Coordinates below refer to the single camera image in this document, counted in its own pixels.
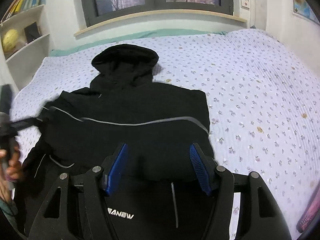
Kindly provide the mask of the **person's left hand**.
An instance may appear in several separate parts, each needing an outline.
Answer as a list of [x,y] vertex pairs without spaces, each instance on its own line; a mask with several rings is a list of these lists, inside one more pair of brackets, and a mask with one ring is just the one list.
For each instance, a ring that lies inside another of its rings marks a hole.
[[9,189],[8,179],[22,181],[24,177],[20,155],[20,146],[16,143],[8,167],[6,169],[1,167],[1,200],[8,204],[12,201],[12,191]]

